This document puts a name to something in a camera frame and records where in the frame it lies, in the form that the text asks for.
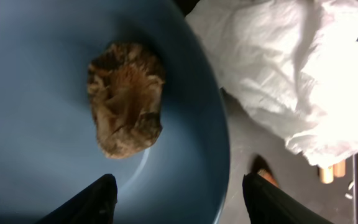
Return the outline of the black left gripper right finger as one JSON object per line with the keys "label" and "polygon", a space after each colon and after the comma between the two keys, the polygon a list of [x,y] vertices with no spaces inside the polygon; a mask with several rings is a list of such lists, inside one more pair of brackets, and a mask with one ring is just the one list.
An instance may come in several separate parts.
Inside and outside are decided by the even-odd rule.
{"label": "black left gripper right finger", "polygon": [[331,224],[258,174],[242,181],[250,222],[255,224]]}

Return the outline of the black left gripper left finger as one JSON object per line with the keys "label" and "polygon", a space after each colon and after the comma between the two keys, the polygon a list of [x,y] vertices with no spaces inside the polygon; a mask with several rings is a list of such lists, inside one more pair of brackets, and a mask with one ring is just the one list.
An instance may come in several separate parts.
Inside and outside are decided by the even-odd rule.
{"label": "black left gripper left finger", "polygon": [[116,178],[105,174],[37,224],[112,224],[116,204]]}

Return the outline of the orange carrot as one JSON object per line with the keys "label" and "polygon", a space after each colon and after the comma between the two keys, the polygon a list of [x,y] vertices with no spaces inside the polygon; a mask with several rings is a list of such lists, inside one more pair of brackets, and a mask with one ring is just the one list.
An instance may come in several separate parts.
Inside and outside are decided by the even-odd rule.
{"label": "orange carrot", "polygon": [[278,182],[275,180],[275,177],[272,175],[272,173],[267,169],[259,169],[257,171],[257,174],[264,178],[266,181],[270,182],[272,185],[279,187]]}

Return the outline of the dark blue plate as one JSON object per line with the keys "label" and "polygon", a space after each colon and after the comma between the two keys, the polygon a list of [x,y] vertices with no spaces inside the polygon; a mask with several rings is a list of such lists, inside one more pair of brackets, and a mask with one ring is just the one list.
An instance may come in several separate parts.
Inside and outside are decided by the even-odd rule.
{"label": "dark blue plate", "polygon": [[[101,152],[86,92],[88,64],[117,40],[167,71],[162,132],[127,159]],[[35,223],[104,174],[115,223],[217,223],[229,169],[217,82],[173,1],[0,1],[0,223]]]}

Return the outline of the brown dried mushroom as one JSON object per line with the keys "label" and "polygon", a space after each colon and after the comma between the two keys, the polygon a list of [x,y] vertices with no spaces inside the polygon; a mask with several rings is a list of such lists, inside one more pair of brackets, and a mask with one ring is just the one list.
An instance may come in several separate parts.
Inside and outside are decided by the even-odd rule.
{"label": "brown dried mushroom", "polygon": [[157,142],[165,77],[160,58],[136,42],[114,42],[89,63],[96,142],[108,159],[126,159]]}

